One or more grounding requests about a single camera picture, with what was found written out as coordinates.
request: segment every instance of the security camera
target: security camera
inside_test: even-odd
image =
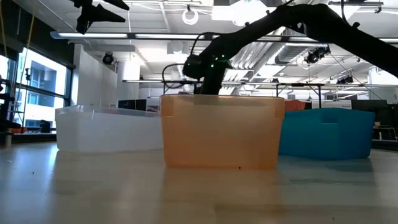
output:
[[[113,65],[115,63],[113,52],[106,52],[104,58],[102,58],[102,62],[105,65]]]

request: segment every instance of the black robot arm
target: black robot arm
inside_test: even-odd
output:
[[[200,55],[189,56],[183,72],[192,78],[205,77],[201,94],[217,95],[228,60],[247,44],[282,26],[319,42],[336,44],[398,77],[395,57],[381,57],[398,55],[398,49],[351,27],[325,4],[279,6],[274,12],[237,32],[220,35]]]

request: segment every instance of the ceiling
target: ceiling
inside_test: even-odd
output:
[[[76,19],[80,16],[81,9],[73,7],[73,3],[68,0],[14,0],[24,9],[36,16],[60,32],[74,32],[76,27]],[[194,7],[202,12],[199,13],[199,20],[195,25],[188,25],[182,20],[182,12],[186,8],[184,5],[171,6],[164,4],[166,11],[161,11],[160,4],[141,4],[140,6],[131,4],[130,11],[124,11],[110,4],[101,3],[106,9],[115,12],[126,19],[125,23],[110,23],[98,22],[94,23],[89,32],[145,32],[145,33],[182,33],[182,34],[198,34],[201,32],[234,32],[241,27],[234,25],[231,21],[214,21],[211,19],[211,10],[213,1],[202,1],[205,6]],[[309,0],[301,0],[302,3],[308,3]],[[358,10],[349,18],[349,23],[359,22],[361,25],[359,29],[376,37],[398,37],[398,29],[396,28],[396,21],[398,19],[398,1],[384,0],[383,10],[391,11],[391,13],[375,14],[372,11],[366,12],[363,8]],[[92,45],[133,45],[136,50],[142,55],[145,65],[141,68],[141,74],[144,78],[160,78],[162,69],[170,64],[175,63],[175,57],[167,55],[167,44],[170,41],[166,40],[88,40],[85,43]],[[199,53],[208,45],[208,42],[198,42],[195,49]],[[253,45],[251,52],[244,54],[240,52],[240,60],[243,62],[248,59],[249,55],[253,60],[253,66],[250,69],[258,70],[264,64],[264,57],[270,54],[272,44]],[[331,54],[335,57],[326,56],[319,61],[318,64],[311,66],[308,69],[306,63],[303,62],[306,49],[301,55],[290,63],[290,66],[281,70],[281,73],[276,73],[275,77],[280,82],[330,82],[332,75],[344,72],[345,69],[352,68],[353,75],[361,82],[367,81],[368,69],[373,65],[358,59],[351,53],[331,45]],[[93,52],[98,58],[104,55],[104,52]],[[119,52],[117,57],[128,58],[129,52]],[[247,74],[233,76],[236,78],[254,77]]]

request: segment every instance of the teal container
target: teal container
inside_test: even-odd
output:
[[[279,154],[317,160],[367,158],[374,113],[339,108],[288,111]]]

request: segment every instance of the clear plastic container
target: clear plastic container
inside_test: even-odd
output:
[[[98,106],[69,106],[55,110],[60,150],[122,152],[161,149],[158,113]]]
[[[269,169],[277,164],[283,98],[164,95],[160,115],[169,167]]]

